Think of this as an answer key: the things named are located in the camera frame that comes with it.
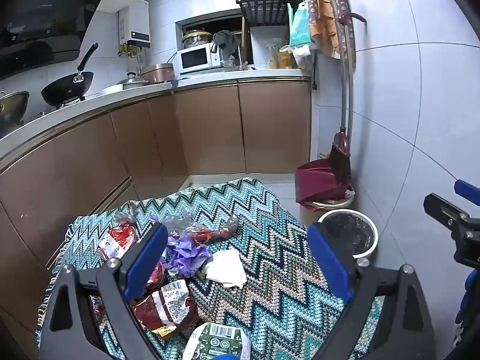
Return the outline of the blue white gloved right hand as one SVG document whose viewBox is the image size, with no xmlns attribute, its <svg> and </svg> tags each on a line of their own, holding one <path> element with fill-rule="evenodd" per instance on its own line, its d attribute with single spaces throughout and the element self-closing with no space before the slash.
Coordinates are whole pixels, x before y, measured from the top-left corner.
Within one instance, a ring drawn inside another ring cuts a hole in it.
<svg viewBox="0 0 480 360">
<path fill-rule="evenodd" d="M 453 346 L 457 346 L 461 341 L 461 334 L 465 328 L 465 320 L 470 314 L 471 304 L 475 296 L 476 287 L 479 284 L 479 270 L 473 270 L 465 279 L 465 294 L 460 303 L 460 309 L 455 318 L 455 338 Z"/>
</svg>

